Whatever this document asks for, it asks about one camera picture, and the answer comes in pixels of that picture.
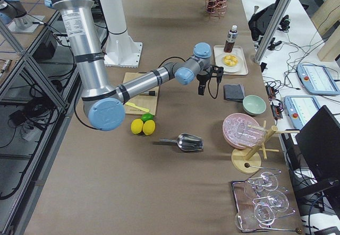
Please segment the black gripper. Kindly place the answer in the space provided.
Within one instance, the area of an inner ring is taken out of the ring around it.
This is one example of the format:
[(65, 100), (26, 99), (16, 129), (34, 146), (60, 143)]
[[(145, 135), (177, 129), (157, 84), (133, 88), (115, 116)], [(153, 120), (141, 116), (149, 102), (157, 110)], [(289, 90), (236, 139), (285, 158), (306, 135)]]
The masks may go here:
[(198, 95), (204, 95), (206, 83), (212, 77), (215, 77), (217, 79), (217, 84), (220, 84), (223, 77), (223, 67), (210, 65), (196, 76), (197, 80), (199, 81)]

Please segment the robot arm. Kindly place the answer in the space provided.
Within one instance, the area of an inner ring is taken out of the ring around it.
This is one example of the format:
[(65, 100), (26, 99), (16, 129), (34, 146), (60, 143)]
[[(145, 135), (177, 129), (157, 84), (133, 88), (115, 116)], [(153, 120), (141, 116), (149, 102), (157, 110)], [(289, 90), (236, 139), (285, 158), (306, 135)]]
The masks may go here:
[(14, 33), (33, 33), (43, 15), (29, 15), (20, 0), (1, 0), (1, 21)]

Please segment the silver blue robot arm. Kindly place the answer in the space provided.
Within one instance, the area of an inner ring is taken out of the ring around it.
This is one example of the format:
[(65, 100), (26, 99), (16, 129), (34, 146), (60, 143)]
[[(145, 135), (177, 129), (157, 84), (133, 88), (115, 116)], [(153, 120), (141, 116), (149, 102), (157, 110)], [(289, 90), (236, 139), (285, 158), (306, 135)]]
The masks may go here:
[(201, 42), (195, 45), (193, 55), (182, 63), (169, 62), (157, 69), (122, 83), (110, 84), (106, 65), (135, 66), (142, 44), (128, 35), (122, 0), (100, 0), (108, 30), (108, 44), (102, 49), (91, 8), (94, 0), (45, 0), (58, 10), (83, 84), (84, 112), (91, 125), (98, 130), (117, 128), (125, 118), (124, 105), (133, 97), (163, 83), (176, 79), (187, 85), (198, 79), (199, 94), (212, 77), (222, 77), (223, 68), (210, 63), (211, 47)]

